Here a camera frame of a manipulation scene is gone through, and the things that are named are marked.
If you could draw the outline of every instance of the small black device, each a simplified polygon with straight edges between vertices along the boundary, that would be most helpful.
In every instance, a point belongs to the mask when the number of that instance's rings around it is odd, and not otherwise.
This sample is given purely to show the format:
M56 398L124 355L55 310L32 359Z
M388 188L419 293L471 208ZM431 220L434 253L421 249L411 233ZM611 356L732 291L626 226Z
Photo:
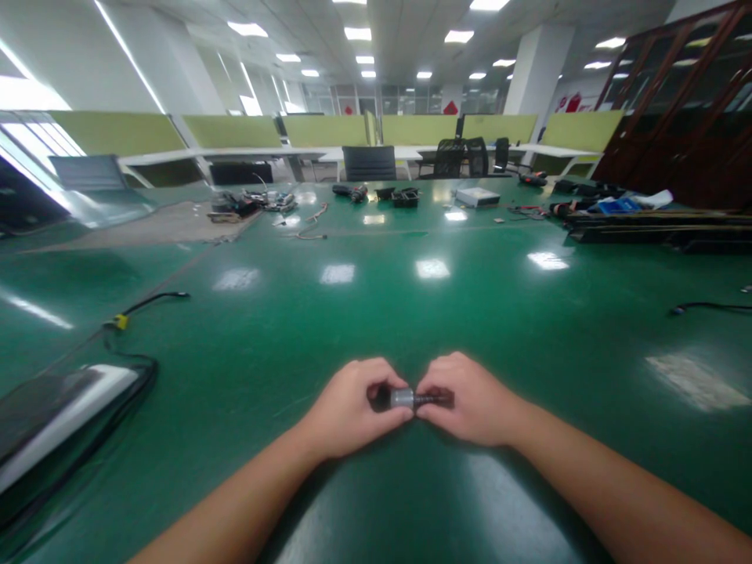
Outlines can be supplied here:
M331 187L331 191L339 196L348 196L354 204L359 204L360 202L365 201L366 196L368 195L368 188L366 188L365 185L350 188L343 184L334 184Z

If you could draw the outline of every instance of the chair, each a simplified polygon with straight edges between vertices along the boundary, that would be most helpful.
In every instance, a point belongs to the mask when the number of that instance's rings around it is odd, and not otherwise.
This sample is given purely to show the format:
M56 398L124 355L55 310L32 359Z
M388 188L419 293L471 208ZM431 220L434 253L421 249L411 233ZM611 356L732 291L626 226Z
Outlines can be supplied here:
M496 140L496 153L493 156L493 171L500 174L492 176L511 176L507 174L507 165L509 165L509 138L501 137Z
M436 149L433 174L418 176L418 178L421 180L459 178L464 159L464 139L442 139Z
M126 190L117 155L93 157L50 157L65 190Z
M397 180L394 147L342 147L349 182Z
M272 165L268 163L217 163L209 167L215 186L272 184Z

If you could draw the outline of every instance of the black office chair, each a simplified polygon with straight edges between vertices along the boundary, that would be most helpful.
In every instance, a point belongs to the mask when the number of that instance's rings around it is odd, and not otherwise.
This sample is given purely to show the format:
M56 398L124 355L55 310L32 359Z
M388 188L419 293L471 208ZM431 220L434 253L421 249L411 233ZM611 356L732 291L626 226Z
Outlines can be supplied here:
M512 175L507 174L507 166L510 164L509 162L509 138L508 137L501 137L496 140L496 152L493 156L493 172L492 176L499 176L499 177L511 177Z
M459 178L462 161L465 159L464 139L442 139L436 148L433 173L418 176L421 180Z
M349 182L397 180L394 147L342 147Z
M216 163L209 171L215 186L274 183L269 163Z

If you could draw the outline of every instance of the gray office chair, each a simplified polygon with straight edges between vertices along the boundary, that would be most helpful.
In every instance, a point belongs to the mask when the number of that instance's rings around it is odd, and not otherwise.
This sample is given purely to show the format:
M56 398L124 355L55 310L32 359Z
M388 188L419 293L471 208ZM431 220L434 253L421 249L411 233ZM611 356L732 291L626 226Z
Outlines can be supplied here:
M118 165L117 155L93 157L50 157L65 190L125 190L128 184Z
M349 182L397 180L394 147L342 147Z

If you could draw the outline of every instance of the black tool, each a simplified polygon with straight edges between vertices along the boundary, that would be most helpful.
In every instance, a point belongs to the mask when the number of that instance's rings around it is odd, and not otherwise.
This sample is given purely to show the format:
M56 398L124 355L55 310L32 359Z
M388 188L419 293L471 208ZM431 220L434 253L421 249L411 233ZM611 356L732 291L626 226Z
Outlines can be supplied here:
M331 191L339 196L348 196L354 204L359 204L360 202L365 201L366 196L368 195L368 188L366 188L365 185L350 188L349 186L344 186L342 184L334 184L331 187Z
M728 309L730 311L734 311L737 309L740 309L740 310L752 309L752 305L729 305L729 304L717 304L713 302L689 302L685 304L679 304L676 307L671 308L671 314L683 315L684 313L687 313L687 309L691 307L709 307L713 309Z
M548 178L547 172L533 172L533 167L531 167L529 164L518 164L517 168L529 168L530 174L525 174L522 171L518 172L519 181L521 184L528 184L530 186L538 186L539 188L542 188L546 184L548 184L548 181L546 178Z

